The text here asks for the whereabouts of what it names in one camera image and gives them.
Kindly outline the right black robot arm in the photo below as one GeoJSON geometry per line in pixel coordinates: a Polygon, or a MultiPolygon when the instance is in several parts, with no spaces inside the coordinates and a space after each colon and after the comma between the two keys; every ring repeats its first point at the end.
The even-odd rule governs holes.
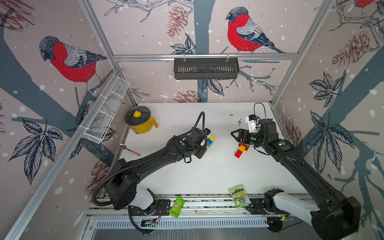
{"type": "Polygon", "coordinates": [[[239,143],[262,147],[264,154],[273,157],[300,182],[314,200],[309,204],[294,198],[281,189],[264,194],[264,208],[269,213],[285,211],[311,225],[323,240],[341,240],[358,232],[361,204],[355,197],[346,197],[331,186],[300,156],[298,148],[282,140],[272,119],[260,120],[259,130],[232,131],[239,143]]]}

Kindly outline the red long lego brick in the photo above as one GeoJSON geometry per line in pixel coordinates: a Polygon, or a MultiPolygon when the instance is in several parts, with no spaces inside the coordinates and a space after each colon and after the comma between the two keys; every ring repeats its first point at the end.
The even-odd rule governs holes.
{"type": "Polygon", "coordinates": [[[250,145],[247,145],[247,144],[244,144],[244,143],[239,143],[239,147],[240,146],[244,146],[246,148],[245,151],[247,151],[250,148],[250,145]]]}

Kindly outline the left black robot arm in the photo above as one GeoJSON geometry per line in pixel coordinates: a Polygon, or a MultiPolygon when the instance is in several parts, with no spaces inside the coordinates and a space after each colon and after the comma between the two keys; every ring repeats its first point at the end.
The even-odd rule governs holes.
{"type": "Polygon", "coordinates": [[[150,189],[139,190],[138,184],[167,165],[181,160],[190,163],[192,156],[201,159],[208,149],[210,133],[205,128],[205,113],[201,112],[191,130],[173,136],[164,148],[138,160],[118,160],[95,187],[92,203],[97,207],[113,205],[115,210],[133,206],[145,215],[152,215],[158,208],[158,199],[150,189]]]}

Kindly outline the red square lego brick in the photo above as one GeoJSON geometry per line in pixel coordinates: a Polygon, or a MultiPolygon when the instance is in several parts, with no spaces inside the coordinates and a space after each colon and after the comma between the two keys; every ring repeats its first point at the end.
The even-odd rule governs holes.
{"type": "Polygon", "coordinates": [[[235,153],[235,157],[239,159],[242,154],[243,154],[243,151],[237,150],[237,152],[235,153]]]}

